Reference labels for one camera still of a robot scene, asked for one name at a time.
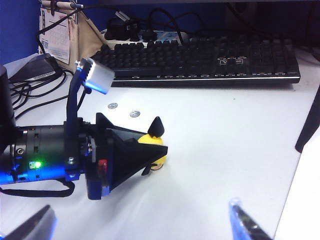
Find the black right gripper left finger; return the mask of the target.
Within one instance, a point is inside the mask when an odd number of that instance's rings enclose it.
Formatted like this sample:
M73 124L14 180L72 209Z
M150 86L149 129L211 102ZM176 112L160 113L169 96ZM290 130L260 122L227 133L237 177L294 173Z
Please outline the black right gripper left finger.
M45 205L1 240L51 240L57 225L55 211Z

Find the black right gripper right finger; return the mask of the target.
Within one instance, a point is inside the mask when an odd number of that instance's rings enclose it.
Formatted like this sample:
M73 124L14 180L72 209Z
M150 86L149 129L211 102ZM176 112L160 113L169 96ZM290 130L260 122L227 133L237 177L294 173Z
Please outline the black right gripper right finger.
M271 240L272 238L241 207L238 198L228 203L228 214L234 240Z

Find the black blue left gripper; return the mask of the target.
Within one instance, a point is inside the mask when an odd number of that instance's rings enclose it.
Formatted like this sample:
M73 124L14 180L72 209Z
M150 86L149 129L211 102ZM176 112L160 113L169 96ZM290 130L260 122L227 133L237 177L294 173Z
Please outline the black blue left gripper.
M116 126L96 113L88 129L84 164L88 198L101 200L140 170L148 175L167 153L160 137Z

